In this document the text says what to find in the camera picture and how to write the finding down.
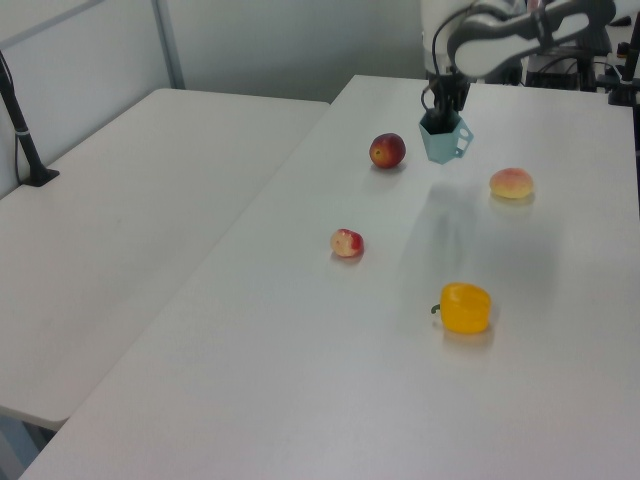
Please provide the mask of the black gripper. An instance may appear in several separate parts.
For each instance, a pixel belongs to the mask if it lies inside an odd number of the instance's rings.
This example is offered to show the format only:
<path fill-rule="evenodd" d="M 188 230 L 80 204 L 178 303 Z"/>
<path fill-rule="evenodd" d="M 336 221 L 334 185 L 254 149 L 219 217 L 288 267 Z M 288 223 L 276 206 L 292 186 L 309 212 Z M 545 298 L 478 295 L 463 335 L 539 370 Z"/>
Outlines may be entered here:
<path fill-rule="evenodd" d="M 459 123 L 458 112 L 465 106 L 471 82 L 460 73 L 440 76 L 429 74 L 428 80 L 434 94 L 430 131 L 446 132 L 447 128 L 456 129 Z"/>

